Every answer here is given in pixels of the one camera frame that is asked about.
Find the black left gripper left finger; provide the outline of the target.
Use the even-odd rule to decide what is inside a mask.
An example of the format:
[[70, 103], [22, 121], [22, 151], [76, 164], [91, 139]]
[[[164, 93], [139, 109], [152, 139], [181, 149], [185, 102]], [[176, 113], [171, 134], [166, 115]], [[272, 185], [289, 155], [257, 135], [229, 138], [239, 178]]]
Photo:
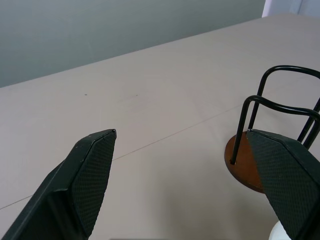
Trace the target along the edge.
[[1, 240], [88, 240], [108, 186], [116, 139], [115, 129], [80, 139]]

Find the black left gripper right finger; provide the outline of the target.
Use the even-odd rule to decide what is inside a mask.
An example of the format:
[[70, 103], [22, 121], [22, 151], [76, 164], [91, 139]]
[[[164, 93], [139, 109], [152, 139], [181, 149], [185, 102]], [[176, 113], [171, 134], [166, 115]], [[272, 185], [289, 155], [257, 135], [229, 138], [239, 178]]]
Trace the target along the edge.
[[299, 141], [246, 133], [263, 191], [291, 240], [320, 240], [320, 161]]

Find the white round object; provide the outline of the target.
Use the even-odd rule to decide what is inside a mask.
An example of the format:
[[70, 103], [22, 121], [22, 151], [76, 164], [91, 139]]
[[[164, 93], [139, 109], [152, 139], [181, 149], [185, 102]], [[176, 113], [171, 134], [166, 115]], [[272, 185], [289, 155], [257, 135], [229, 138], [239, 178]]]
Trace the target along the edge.
[[268, 240], [291, 240], [283, 225], [278, 221], [272, 228]]

